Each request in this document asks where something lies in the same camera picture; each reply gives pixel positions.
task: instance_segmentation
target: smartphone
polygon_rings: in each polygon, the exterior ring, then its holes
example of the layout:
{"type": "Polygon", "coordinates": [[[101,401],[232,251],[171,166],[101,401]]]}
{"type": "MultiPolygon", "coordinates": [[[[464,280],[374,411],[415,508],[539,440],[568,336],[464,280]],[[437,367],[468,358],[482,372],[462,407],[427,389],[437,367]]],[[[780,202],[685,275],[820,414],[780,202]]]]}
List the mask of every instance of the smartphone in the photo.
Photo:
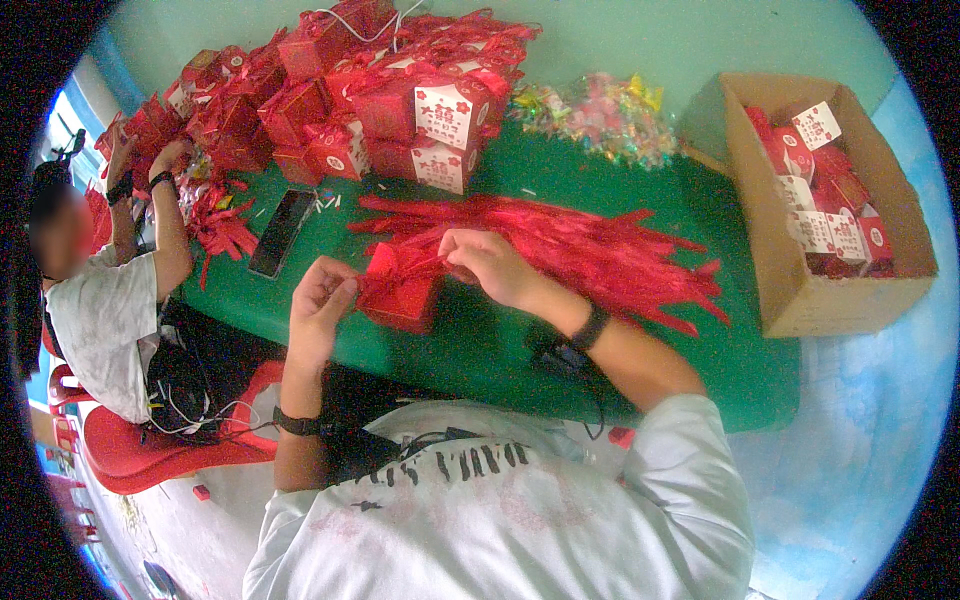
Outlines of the smartphone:
{"type": "Polygon", "coordinates": [[[288,189],[274,216],[270,218],[270,224],[260,236],[260,243],[253,251],[247,269],[259,276],[276,279],[303,222],[316,203],[317,192],[288,189]]]}

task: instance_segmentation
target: black watch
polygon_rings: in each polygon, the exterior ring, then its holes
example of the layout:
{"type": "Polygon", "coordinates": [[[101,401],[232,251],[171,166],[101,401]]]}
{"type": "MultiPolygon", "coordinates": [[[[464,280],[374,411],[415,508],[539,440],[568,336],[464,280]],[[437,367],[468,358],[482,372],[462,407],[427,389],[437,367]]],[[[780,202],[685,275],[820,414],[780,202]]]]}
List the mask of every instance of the black watch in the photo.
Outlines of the black watch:
{"type": "Polygon", "coordinates": [[[107,190],[107,206],[113,208],[118,202],[133,195],[133,170],[128,170],[120,181],[107,190]]]}
{"type": "Polygon", "coordinates": [[[284,431],[295,436],[330,436],[344,429],[336,423],[324,422],[322,417],[316,417],[315,419],[287,417],[280,410],[279,405],[274,407],[274,422],[284,431]]]}
{"type": "Polygon", "coordinates": [[[597,338],[600,337],[609,320],[610,313],[600,308],[593,300],[590,300],[590,316],[587,317],[587,322],[584,323],[584,326],[580,327],[580,330],[570,337],[570,345],[581,352],[586,352],[593,348],[593,345],[596,344],[597,338]]]}
{"type": "Polygon", "coordinates": [[[162,181],[170,181],[170,184],[174,186],[174,189],[177,188],[177,185],[174,183],[174,174],[170,171],[161,171],[156,174],[156,177],[150,180],[150,185],[147,187],[147,193],[153,194],[154,188],[162,181]]]}

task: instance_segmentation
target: green table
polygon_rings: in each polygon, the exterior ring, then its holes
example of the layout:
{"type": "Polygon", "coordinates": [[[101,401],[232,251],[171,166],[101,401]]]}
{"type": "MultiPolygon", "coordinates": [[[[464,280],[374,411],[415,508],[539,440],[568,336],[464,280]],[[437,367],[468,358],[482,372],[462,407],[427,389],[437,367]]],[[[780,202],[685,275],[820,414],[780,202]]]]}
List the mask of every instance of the green table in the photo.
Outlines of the green table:
{"type": "MultiPolygon", "coordinates": [[[[250,220],[251,230],[259,234],[290,185],[275,165],[262,175],[244,179],[252,185],[240,200],[256,197],[247,214],[265,209],[250,220]]],[[[656,215],[644,221],[646,227],[706,245],[706,256],[681,251],[678,260],[693,266],[721,259],[717,281],[723,295],[717,304],[730,315],[731,326],[693,305],[666,310],[695,323],[699,339],[655,324],[644,326],[697,369],[728,431],[782,427],[790,422],[800,396],[800,343],[760,337],[753,262],[729,180],[687,158],[652,173],[613,165],[600,156],[585,156],[571,143],[522,133],[516,124],[505,123],[501,136],[483,155],[472,191],[533,198],[523,188],[535,191],[536,200],[607,217],[652,208],[656,215]]],[[[328,254],[361,272],[370,260],[363,250],[377,238],[354,235],[345,227],[375,214],[357,206],[359,195],[456,198],[376,176],[361,183],[327,179],[320,189],[340,194],[340,209],[311,214],[276,281],[249,273],[246,257],[233,261],[221,254],[210,261],[205,292],[200,290],[199,269],[183,284],[186,302],[210,317],[285,344],[291,294],[317,256],[328,254]],[[381,190],[378,183],[388,189],[381,190]]],[[[527,315],[494,305],[482,290],[449,279],[440,295],[433,334],[419,336],[381,327],[358,312],[344,319],[334,360],[518,411],[596,422],[597,409],[586,388],[530,367],[529,339],[541,328],[527,315]]],[[[604,408],[607,422],[630,424],[636,419],[617,394],[606,395],[604,408]]]]}

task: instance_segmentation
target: white t-shirt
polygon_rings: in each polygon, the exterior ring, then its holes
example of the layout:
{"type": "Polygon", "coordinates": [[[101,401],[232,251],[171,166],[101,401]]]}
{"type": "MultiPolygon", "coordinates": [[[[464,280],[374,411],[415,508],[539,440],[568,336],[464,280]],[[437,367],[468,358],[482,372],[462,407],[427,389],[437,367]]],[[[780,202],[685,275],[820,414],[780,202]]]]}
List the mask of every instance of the white t-shirt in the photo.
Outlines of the white t-shirt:
{"type": "Polygon", "coordinates": [[[149,420],[137,340],[156,333],[154,256],[117,266],[104,246],[46,298],[63,360],[84,389],[125,420],[149,420]]]}
{"type": "Polygon", "coordinates": [[[278,492],[243,597],[743,600],[753,532],[711,401],[674,396],[650,411],[621,479],[496,437],[278,492]]]}

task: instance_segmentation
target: man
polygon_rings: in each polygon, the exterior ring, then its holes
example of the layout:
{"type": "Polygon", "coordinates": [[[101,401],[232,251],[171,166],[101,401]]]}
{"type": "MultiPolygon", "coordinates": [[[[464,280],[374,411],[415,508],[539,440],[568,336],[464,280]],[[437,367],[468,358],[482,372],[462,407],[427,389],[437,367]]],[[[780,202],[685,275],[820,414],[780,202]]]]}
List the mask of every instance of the man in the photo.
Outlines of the man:
{"type": "Polygon", "coordinates": [[[156,250],[135,256],[127,169],[134,138],[113,137],[107,196],[111,243],[94,256],[84,248],[83,198],[59,177],[62,163],[34,174],[30,243],[42,273],[48,324],[58,353],[94,399],[125,420],[150,419],[144,384],[150,352],[140,341],[156,334],[156,305],[190,275],[193,261],[170,169],[190,151],[185,140],[166,146],[150,169],[156,250]]]}
{"type": "Polygon", "coordinates": [[[754,552],[746,491],[697,373],[494,233],[451,229],[439,252],[457,278],[571,338],[645,413],[622,484],[577,464],[583,452],[548,421],[414,402],[367,429],[426,444],[321,490],[325,436],[309,434],[324,421],[322,371],[357,289],[350,267],[321,257],[293,296],[277,492],[244,597],[742,600],[754,552]]]}

